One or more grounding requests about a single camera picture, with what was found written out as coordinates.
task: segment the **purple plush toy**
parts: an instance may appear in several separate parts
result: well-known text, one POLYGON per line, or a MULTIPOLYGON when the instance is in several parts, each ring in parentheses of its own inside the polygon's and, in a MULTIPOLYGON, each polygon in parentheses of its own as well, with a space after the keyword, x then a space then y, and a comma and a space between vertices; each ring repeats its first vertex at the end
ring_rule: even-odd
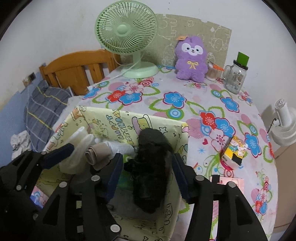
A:
POLYGON ((175 53, 178 57, 175 66, 177 78, 203 83, 207 73, 207 51, 202 40, 198 36, 187 37, 178 42, 175 53))

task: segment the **white crumpled cloth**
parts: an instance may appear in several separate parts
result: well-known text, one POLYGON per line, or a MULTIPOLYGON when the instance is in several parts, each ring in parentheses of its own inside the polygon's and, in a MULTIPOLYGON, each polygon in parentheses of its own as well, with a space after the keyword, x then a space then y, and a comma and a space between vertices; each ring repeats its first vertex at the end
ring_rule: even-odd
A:
POLYGON ((16 159, 20 154, 31 148, 30 136, 27 131, 23 131, 19 134, 14 134, 10 138, 10 144, 13 148, 11 160, 16 159))

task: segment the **fan base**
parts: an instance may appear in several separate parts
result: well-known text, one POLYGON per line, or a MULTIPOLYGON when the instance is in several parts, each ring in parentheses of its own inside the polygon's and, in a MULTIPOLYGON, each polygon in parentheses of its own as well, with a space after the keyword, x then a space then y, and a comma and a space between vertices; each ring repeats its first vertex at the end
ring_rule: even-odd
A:
MULTIPOLYGON (((124 66, 121 70, 121 73, 124 73, 128 68, 131 67, 132 64, 124 66)), ((158 67, 150 62, 141 62, 141 66, 139 68, 132 68, 126 73, 123 74, 123 77, 128 79, 143 79, 158 73, 158 67)))

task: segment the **small yellow box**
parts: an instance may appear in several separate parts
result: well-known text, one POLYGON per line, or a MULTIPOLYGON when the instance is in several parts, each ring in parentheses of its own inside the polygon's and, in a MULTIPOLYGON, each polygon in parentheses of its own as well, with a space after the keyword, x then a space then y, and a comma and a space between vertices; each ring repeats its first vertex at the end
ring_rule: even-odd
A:
POLYGON ((243 140, 233 136, 222 155, 222 160, 232 169, 236 169, 242 165, 247 148, 248 145, 243 140))

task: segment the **gray plaid fabric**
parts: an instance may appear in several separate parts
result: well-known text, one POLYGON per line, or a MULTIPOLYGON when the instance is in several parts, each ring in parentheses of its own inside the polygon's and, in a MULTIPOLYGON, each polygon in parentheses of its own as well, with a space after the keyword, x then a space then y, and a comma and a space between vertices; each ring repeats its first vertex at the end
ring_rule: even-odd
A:
POLYGON ((67 90, 48 86, 42 80, 24 111, 24 123, 31 138, 34 151, 41 152, 55 130, 52 126, 58 120, 71 97, 67 90))

